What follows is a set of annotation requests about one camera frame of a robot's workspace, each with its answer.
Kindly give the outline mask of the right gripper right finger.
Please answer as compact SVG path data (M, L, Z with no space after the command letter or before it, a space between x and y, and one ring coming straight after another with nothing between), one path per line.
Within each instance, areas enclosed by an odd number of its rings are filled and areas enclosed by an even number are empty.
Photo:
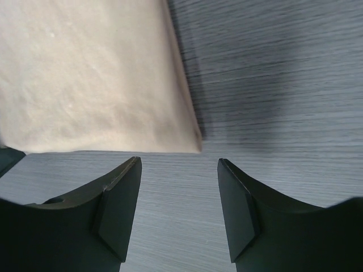
M362 198L314 206L227 159L217 167L231 262L238 271L361 271Z

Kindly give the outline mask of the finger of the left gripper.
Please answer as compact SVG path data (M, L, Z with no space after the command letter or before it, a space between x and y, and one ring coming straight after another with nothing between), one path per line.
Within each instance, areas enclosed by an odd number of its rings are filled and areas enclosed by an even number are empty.
M25 153L13 148L0 149L0 177L25 157Z

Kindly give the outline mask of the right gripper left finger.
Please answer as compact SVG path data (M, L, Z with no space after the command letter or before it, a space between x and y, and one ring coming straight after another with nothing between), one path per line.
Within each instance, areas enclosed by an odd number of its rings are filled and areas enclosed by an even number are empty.
M42 204L1 200L2 271L119 271L141 183L132 157Z

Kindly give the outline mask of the beige t shirt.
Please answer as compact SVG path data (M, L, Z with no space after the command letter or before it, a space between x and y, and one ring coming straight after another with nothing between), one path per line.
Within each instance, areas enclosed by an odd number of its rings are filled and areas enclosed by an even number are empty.
M1 145L199 153L166 1L2 1Z

